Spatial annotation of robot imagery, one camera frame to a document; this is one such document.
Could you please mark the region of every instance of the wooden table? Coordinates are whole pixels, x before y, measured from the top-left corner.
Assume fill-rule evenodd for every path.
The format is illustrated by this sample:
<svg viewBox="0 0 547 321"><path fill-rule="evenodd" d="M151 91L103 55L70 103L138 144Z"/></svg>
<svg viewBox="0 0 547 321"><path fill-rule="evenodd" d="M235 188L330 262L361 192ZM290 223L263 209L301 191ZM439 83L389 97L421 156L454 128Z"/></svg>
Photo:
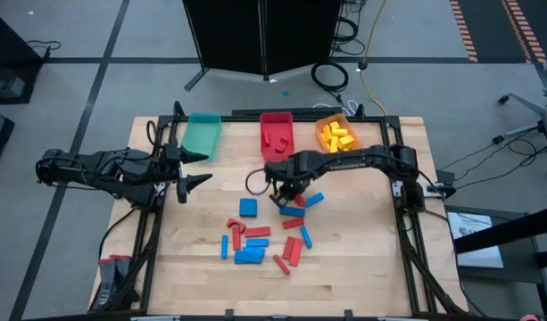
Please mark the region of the wooden table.
<svg viewBox="0 0 547 321"><path fill-rule="evenodd" d="M130 147L151 151L145 134L150 119L156 121L135 119ZM418 151L419 169L434 180L423 120L402 118L401 123L404 143ZM382 144L378 124L353 123L352 127L364 145ZM185 128L185 123L178 125L178 137ZM174 185L169 189L148 313L219 316L225 309L234 309L237 316L342 316L345 309L352 309L356 317L410 316L390 183L376 169L327 173L311 184L305 196L322 192L325 200L307 209L313 247L303 247L301 263L290 267L290 276L282 273L272 256L282 253L289 235L301 237L300 230L282 228L281 222L288 217L278 214L267 195L257 197L258 217L243 219L248 226L272 228L263 264L234 264L231 245L228 258L220 258L221 236L231 235L226 222L239 218L239 199L251 197L244 187L245 177L263 166L259 133L259 123L224 122L214 160L182 167L185 174L212 173L213 178L196 187L187 204L178 204ZM319 150L313 133L314 123L294 123L296 152ZM250 186L260 190L263 176L255 176ZM440 200L427 200L427 207L444 215ZM126 201L116 201L111 224L128 210ZM112 231L104 244L104 257L132 253L138 216L133 214ZM467 309L447 224L427 214L420 214L420 223L432 274ZM421 277L414 271L419 306L426 310ZM138 292L143 280L144 269L137 279ZM97 276L95 288L99 283Z"/></svg>

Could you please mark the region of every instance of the yellow block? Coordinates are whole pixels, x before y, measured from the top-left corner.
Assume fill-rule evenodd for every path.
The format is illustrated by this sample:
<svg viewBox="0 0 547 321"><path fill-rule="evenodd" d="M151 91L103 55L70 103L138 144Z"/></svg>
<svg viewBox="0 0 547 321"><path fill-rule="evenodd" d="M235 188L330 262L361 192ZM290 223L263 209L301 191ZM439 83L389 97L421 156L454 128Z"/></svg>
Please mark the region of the yellow block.
<svg viewBox="0 0 547 321"><path fill-rule="evenodd" d="M352 147L352 143L354 143L354 137L348 135L341 137L341 139L338 140L338 147L350 149Z"/></svg>
<svg viewBox="0 0 547 321"><path fill-rule="evenodd" d="M336 146L336 143L338 142L338 137L333 136L330 140L330 152L338 152L338 147Z"/></svg>
<svg viewBox="0 0 547 321"><path fill-rule="evenodd" d="M330 128L331 129L337 129L337 128L340 128L340 126L338 126L338 122L333 121L332 123L330 123Z"/></svg>
<svg viewBox="0 0 547 321"><path fill-rule="evenodd" d="M323 127L323 137L325 138L325 142L330 141L330 127L328 125L325 125Z"/></svg>
<svg viewBox="0 0 547 321"><path fill-rule="evenodd" d="M344 137L348 135L348 130L346 128L335 128L333 129L333 136Z"/></svg>

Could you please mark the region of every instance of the plastic bin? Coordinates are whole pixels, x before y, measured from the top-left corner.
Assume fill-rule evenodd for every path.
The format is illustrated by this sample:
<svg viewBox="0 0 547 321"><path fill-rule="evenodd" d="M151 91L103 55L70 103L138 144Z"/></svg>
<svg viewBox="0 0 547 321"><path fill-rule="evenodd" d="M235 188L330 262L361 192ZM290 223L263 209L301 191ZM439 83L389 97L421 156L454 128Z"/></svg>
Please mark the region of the plastic bin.
<svg viewBox="0 0 547 321"><path fill-rule="evenodd" d="M323 132L323 127L325 125L328 125L332 123L333 121L336 121L338 123L338 126L340 128L346 128L348 130L348 135L354 137L354 142L352 143L352 146L350 148L351 151L358 150L362 148L362 143L359 140L359 138L354 134L354 130L352 130L351 123L346 120L346 117L343 114L336 114L330 117L327 117L325 119L318 120L315 123L315 137L317 137L317 140L319 141L320 148L323 149L324 152L330 152L330 150L325 145L325 142L319 137L319 133Z"/></svg>
<svg viewBox="0 0 547 321"><path fill-rule="evenodd" d="M265 161L284 161L294 153L293 114L291 112L264 112L259 117L261 124L261 155ZM281 138L288 140L283 152L275 148L281 143Z"/></svg>
<svg viewBox="0 0 547 321"><path fill-rule="evenodd" d="M182 146L190 152L208 155L212 160L221 135L221 116L205 113L193 113L187 121Z"/></svg>

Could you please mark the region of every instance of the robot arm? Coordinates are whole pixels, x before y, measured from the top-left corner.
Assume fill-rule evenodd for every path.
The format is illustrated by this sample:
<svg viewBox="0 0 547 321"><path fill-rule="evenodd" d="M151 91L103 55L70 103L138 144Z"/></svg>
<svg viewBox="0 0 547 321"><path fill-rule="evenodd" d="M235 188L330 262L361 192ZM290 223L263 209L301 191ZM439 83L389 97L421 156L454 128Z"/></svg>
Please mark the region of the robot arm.
<svg viewBox="0 0 547 321"><path fill-rule="evenodd" d="M133 149L75 156L62 150L48 150L37 162L36 172L40 183L76 182L124 197L133 207L146 209L155 195L154 185L168 181L178 183L178 200L185 203L186 195L209 179L211 174L182 177L180 163L205 159L206 155L172 144L162 147L158 159L152 154Z"/></svg>
<svg viewBox="0 0 547 321"><path fill-rule="evenodd" d="M424 192L417 182L416 151L399 144L388 148L374 145L351 152L298 152L287 160L265 164L265 180L273 184L274 193L270 199L281 207L304 192L311 180L329 171L360 168L380 169L392 180L401 181L401 205L407 210L424 209Z"/></svg>

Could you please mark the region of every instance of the orange bin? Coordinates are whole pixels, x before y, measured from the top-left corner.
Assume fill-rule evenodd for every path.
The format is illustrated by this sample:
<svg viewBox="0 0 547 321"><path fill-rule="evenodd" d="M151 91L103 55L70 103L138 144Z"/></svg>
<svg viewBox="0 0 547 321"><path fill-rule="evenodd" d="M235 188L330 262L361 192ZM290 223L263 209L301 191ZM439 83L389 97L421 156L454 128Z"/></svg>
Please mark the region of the orange bin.
<svg viewBox="0 0 547 321"><path fill-rule="evenodd" d="M346 120L346 117L343 114L336 114L336 115L327 117L325 119L318 120L315 123L315 136L317 137L317 140L319 141L319 144L320 144L320 148L322 148L323 151L330 152L330 150L327 148L327 146L325 145L325 142L323 142L323 139L321 138L319 134L323 132L323 127L325 125L328 125L332 123L333 121L336 121L338 123L338 126L340 126L340 128L347 129L348 135L354 137L354 142L352 143L352 146L350 148L351 151L362 148L362 143L359 140L359 138L356 136L356 134L354 134L354 130L352 130L351 123L349 123L348 120Z"/></svg>

